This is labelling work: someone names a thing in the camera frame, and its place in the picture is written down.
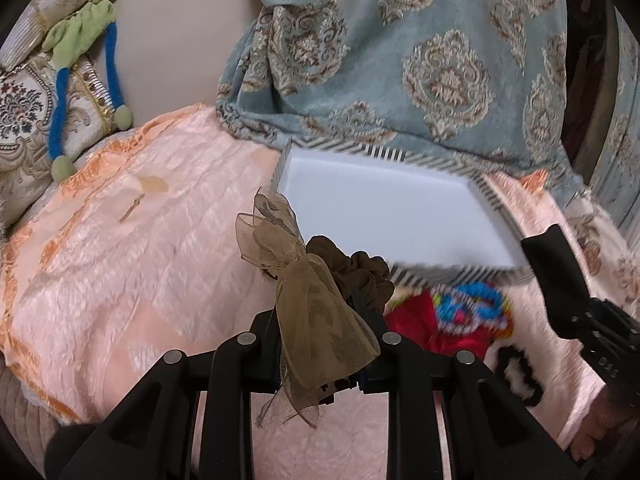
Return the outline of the person's hand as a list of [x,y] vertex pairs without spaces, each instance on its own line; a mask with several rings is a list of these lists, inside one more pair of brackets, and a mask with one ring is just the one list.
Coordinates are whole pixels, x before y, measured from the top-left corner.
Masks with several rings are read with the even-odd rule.
[[570,442],[570,456],[576,462],[588,460],[596,444],[607,434],[620,428],[628,420],[638,417],[638,408],[629,404],[609,386],[603,387],[591,403],[576,436]]

